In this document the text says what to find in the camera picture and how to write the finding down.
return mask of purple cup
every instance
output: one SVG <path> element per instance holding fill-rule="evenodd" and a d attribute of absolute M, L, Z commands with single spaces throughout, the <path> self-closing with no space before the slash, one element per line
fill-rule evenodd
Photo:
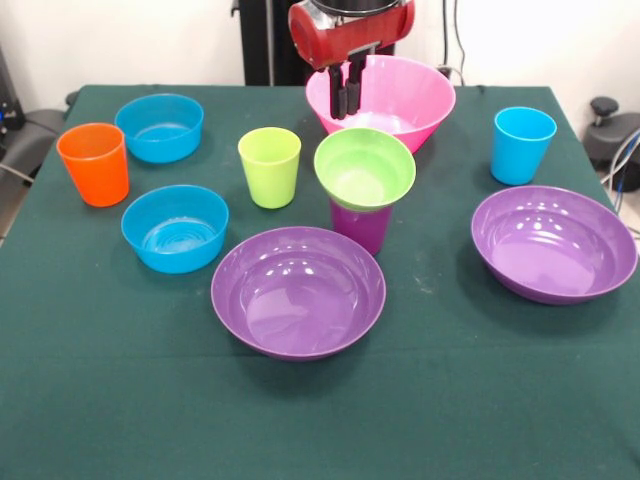
<path fill-rule="evenodd" d="M 329 199 L 331 221 L 336 233 L 359 243 L 371 255 L 382 249 L 393 206 L 374 212 L 354 212 Z"/>

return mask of green bowl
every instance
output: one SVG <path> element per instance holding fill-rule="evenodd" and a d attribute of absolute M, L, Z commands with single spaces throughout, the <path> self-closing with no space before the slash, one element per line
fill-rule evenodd
<path fill-rule="evenodd" d="M 409 149 L 393 135 L 373 128 L 346 128 L 316 150 L 318 180 L 339 205 L 372 212 L 400 200 L 416 178 Z"/>

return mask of bowl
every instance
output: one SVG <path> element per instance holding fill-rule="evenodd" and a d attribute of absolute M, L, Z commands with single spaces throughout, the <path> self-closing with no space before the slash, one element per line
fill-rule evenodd
<path fill-rule="evenodd" d="M 187 273 L 220 253 L 229 208 L 220 195 L 194 185 L 158 188 L 122 216 L 122 234 L 140 260 L 162 273 Z"/>
<path fill-rule="evenodd" d="M 309 361 L 362 338 L 384 306 L 382 270 L 360 245 L 312 227 L 260 233 L 220 262 L 211 300 L 222 324 L 265 355 Z"/>
<path fill-rule="evenodd" d="M 127 148 L 149 163 L 170 163 L 191 155 L 200 145 L 204 110 L 183 95 L 161 93 L 140 97 L 122 107 L 115 124 Z"/>
<path fill-rule="evenodd" d="M 372 128 L 347 128 L 329 135 L 316 149 L 314 168 L 327 194 L 356 212 L 394 204 L 416 178 L 409 149 L 392 135 Z"/>
<path fill-rule="evenodd" d="M 611 292 L 638 263 L 633 237 L 611 210 L 562 188 L 531 185 L 489 196 L 473 215 L 471 234 L 502 284 L 551 305 Z"/>
<path fill-rule="evenodd" d="M 342 71 L 348 78 L 348 64 L 343 65 Z M 453 86 L 438 70 L 388 55 L 367 56 L 361 107 L 356 115 L 343 120 L 331 118 L 326 71 L 311 76 L 306 95 L 328 133 L 346 127 L 373 127 L 396 136 L 411 153 L 437 130 L 456 103 Z"/>

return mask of cup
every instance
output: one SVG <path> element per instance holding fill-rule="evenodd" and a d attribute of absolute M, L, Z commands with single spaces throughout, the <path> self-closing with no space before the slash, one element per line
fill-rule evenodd
<path fill-rule="evenodd" d="M 262 208 L 281 208 L 293 200 L 302 143 L 284 128 L 264 127 L 238 142 L 251 199 Z"/>
<path fill-rule="evenodd" d="M 511 107 L 494 118 L 491 174 L 506 185 L 524 185 L 533 180 L 557 130 L 544 112 Z"/>
<path fill-rule="evenodd" d="M 383 131 L 346 128 L 320 142 L 313 163 L 329 197 L 334 231 L 378 253 L 394 204 L 415 181 L 409 149 Z"/>
<path fill-rule="evenodd" d="M 122 131 L 107 123 L 88 123 L 65 132 L 57 150 L 82 199 L 110 207 L 129 193 L 127 154 Z"/>
<path fill-rule="evenodd" d="M 333 230 L 359 243 L 371 255 L 382 249 L 393 206 L 373 212 L 355 212 L 329 199 Z"/>

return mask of blue cup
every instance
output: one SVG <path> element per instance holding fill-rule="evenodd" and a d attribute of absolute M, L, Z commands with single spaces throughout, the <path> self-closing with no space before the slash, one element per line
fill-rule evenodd
<path fill-rule="evenodd" d="M 115 124 L 127 148 L 140 160 L 170 163 L 200 145 L 204 109 L 192 98 L 160 93 L 138 98 L 118 111 Z"/>
<path fill-rule="evenodd" d="M 224 244 L 229 208 L 212 190 L 172 185 L 137 198 L 122 216 L 122 234 L 140 260 L 162 273 L 210 263 Z"/>
<path fill-rule="evenodd" d="M 506 185 L 524 185 L 533 180 L 558 127 L 540 110 L 511 107 L 494 118 L 491 174 Z"/>

